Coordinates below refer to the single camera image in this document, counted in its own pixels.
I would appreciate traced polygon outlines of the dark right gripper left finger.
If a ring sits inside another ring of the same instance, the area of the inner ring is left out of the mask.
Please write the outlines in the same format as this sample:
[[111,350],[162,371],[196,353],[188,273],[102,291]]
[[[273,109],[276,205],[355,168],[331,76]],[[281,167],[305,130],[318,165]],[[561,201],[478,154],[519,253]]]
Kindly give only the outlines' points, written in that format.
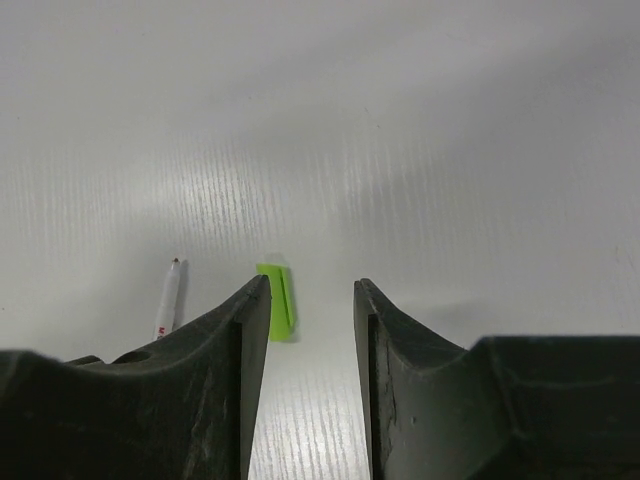
[[113,362],[1,354],[5,479],[244,479],[269,331],[269,281]]

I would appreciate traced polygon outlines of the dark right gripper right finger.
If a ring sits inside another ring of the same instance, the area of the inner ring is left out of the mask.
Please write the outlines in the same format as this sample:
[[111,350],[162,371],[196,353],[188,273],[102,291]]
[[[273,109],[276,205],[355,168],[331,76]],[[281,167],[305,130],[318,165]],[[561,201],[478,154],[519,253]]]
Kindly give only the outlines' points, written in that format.
[[375,479],[635,479],[635,336],[489,336],[464,349],[354,285]]

